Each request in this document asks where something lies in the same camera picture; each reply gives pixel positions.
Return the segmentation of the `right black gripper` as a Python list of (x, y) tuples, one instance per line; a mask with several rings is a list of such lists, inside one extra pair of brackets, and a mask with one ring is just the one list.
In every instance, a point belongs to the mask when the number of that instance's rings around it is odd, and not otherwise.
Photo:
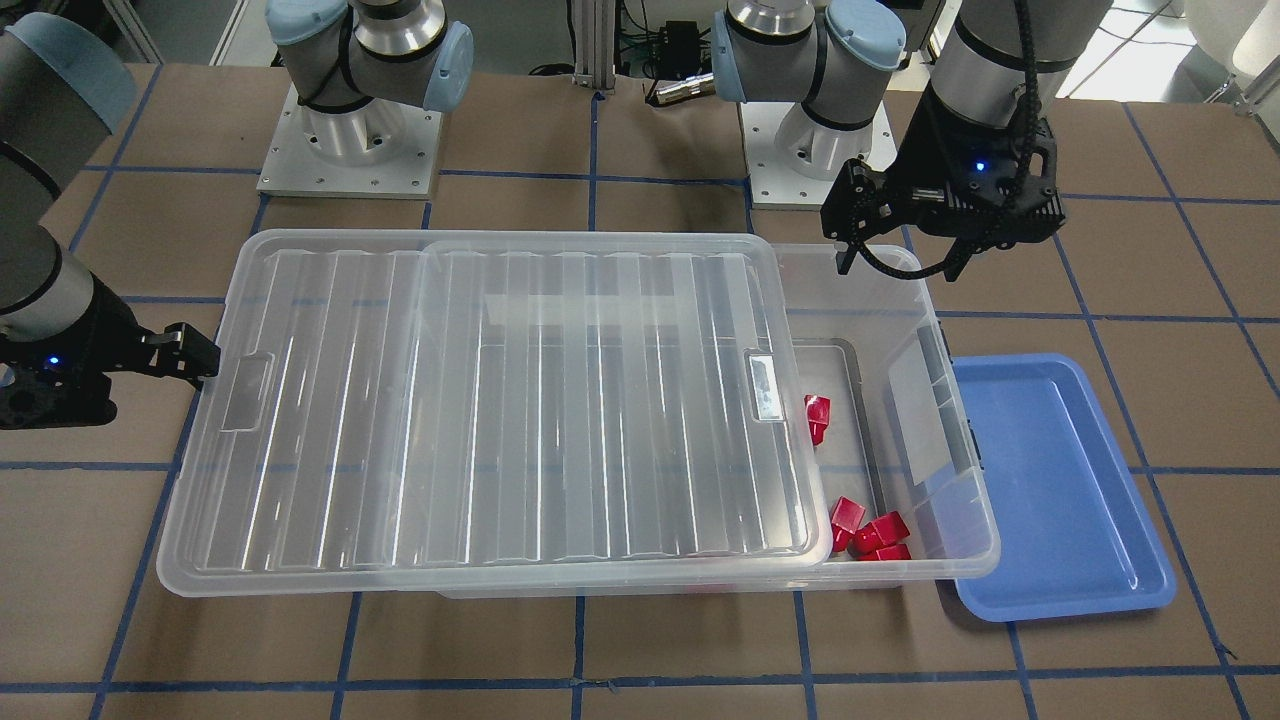
[(84, 315), (46, 340), (3, 341), (12, 382), (1, 391), (1, 428), (102, 427), (118, 414), (111, 372), (177, 378), (201, 389), (220, 363), (221, 350), (188, 323), (154, 333), (120, 300), (93, 300)]

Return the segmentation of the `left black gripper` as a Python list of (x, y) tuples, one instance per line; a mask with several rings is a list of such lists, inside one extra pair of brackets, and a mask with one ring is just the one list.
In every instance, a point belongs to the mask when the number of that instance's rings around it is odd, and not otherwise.
[(1028, 137), (1025, 101), (1005, 128), (970, 122), (927, 90), (883, 172), (850, 159), (822, 205), (824, 236), (838, 240), (838, 274), (861, 259), (882, 275), (919, 281), (922, 270), (892, 266), (869, 240), (915, 225), (956, 238), (945, 256), (945, 281), (996, 246), (1038, 243), (1066, 222), (1056, 184), (1057, 145), (1044, 118)]

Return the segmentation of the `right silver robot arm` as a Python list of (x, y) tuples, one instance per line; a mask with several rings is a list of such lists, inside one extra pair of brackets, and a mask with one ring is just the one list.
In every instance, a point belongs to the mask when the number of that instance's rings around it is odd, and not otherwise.
[[(265, 23), (320, 158), (366, 163), (393, 147), (393, 109), (453, 111), (475, 61), (472, 31), (440, 1), (270, 1)], [(42, 225), (124, 120), (132, 74), (93, 33), (33, 12), (3, 29), (3, 387), (6, 430), (116, 418), (114, 372), (201, 387), (220, 348), (192, 325), (142, 325)]]

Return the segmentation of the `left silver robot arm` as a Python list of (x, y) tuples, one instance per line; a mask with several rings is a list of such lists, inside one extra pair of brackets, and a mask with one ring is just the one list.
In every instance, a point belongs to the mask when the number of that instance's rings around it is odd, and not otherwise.
[(978, 254), (1039, 243), (1068, 219), (1047, 110), (1106, 1), (964, 1), (895, 159), (863, 156), (908, 32), (879, 1), (728, 1), (710, 64), (730, 102), (787, 102), (778, 147), (831, 181), (820, 206), (836, 269), (960, 277)]

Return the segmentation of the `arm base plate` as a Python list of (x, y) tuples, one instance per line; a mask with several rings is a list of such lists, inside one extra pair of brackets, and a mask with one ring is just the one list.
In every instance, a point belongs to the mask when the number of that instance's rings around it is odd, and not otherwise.
[(257, 182), (273, 197), (428, 200), (445, 117), (385, 100), (344, 114), (285, 96)]
[(820, 126), (797, 102), (745, 102), (739, 110), (755, 208), (817, 210), (847, 160), (884, 170), (896, 158), (884, 105), (855, 131)]

